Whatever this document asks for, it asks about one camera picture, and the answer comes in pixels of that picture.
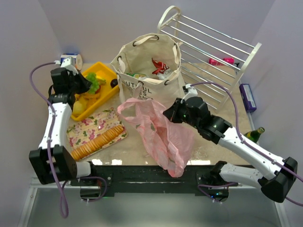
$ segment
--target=floral placemat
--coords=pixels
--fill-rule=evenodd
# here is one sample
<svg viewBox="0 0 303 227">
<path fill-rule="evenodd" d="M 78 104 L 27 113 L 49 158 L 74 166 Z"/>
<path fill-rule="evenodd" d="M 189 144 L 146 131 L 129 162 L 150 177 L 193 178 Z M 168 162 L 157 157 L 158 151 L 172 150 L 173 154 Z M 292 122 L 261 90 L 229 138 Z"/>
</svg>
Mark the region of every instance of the floral placemat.
<svg viewBox="0 0 303 227">
<path fill-rule="evenodd" d="M 95 113 L 83 121 L 69 125 L 66 132 L 67 138 L 71 148 L 74 150 L 82 144 L 89 142 L 105 131 L 118 125 L 121 125 L 124 128 L 124 131 L 111 142 L 104 145 L 102 149 L 100 149 L 103 150 L 127 136 L 125 127 L 119 120 L 117 112 L 114 108 L 109 108 L 99 113 Z"/>
</svg>

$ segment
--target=pink plastic bag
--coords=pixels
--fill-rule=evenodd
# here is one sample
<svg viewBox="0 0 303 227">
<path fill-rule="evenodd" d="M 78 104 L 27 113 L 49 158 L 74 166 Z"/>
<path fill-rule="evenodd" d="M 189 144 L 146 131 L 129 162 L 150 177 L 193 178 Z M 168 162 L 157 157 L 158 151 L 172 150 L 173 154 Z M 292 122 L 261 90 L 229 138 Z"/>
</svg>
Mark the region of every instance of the pink plastic bag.
<svg viewBox="0 0 303 227">
<path fill-rule="evenodd" d="M 121 112 L 135 105 L 135 117 L 124 117 Z M 171 123 L 162 113 L 166 108 L 148 99 L 129 98 L 117 111 L 140 133 L 146 151 L 172 177 L 180 177 L 190 159 L 194 133 L 181 124 Z"/>
</svg>

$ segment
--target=purple box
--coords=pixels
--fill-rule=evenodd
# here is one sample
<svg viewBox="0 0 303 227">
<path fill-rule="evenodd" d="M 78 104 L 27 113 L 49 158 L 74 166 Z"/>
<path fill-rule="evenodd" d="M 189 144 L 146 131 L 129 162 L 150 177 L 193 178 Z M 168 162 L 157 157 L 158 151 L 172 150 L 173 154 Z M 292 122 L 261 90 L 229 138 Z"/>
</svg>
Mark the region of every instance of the purple box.
<svg viewBox="0 0 303 227">
<path fill-rule="evenodd" d="M 252 96 L 250 85 L 241 84 L 239 86 L 240 93 L 243 99 L 244 107 L 246 112 L 254 112 L 256 108 L 254 97 Z"/>
</svg>

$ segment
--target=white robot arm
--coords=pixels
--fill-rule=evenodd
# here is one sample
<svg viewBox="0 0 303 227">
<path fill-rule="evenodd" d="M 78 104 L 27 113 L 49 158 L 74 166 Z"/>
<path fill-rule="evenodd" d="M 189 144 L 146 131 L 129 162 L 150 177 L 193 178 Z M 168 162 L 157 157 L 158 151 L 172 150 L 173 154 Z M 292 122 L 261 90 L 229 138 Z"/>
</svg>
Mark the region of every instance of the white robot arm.
<svg viewBox="0 0 303 227">
<path fill-rule="evenodd" d="M 173 106 L 163 114 L 173 123 L 185 122 L 193 126 L 204 139 L 236 153 L 254 167 L 234 166 L 220 161 L 214 167 L 213 177 L 225 182 L 237 182 L 260 188 L 270 199 L 282 202 L 292 187 L 295 177 L 277 164 L 296 173 L 297 162 L 291 157 L 283 159 L 272 154 L 249 139 L 245 140 L 248 145 L 245 144 L 239 138 L 235 127 L 225 119 L 210 114 L 207 104 L 202 98 L 197 97 L 197 91 L 191 84 L 187 84 L 184 91 L 186 95 L 183 99 L 177 98 Z"/>
<path fill-rule="evenodd" d="M 75 93 L 81 94 L 89 90 L 91 83 L 86 80 L 73 65 L 71 57 L 63 60 L 60 68 L 51 71 L 54 94 L 50 94 L 48 100 L 51 107 L 48 107 L 48 121 L 44 136 L 37 150 L 29 154 L 29 160 L 42 184 L 53 183 L 54 178 L 50 172 L 47 162 L 47 142 L 51 140 L 51 153 L 56 163 L 57 176 L 60 181 L 70 180 L 88 176 L 91 174 L 91 163 L 75 162 L 64 147 L 66 130 L 71 117 Z M 53 127 L 51 137 L 48 137 L 50 128 Z"/>
</svg>

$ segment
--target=bottle cap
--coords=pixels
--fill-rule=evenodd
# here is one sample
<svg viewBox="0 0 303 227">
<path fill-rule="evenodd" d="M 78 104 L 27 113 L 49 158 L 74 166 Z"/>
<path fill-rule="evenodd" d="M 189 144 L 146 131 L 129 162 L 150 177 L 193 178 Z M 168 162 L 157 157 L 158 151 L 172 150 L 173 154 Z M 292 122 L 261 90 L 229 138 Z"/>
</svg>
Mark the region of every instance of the bottle cap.
<svg viewBox="0 0 303 227">
<path fill-rule="evenodd" d="M 257 131 L 258 131 L 258 133 L 262 134 L 262 133 L 265 132 L 265 129 L 264 129 L 263 127 L 259 127 L 259 128 L 257 129 Z"/>
</svg>

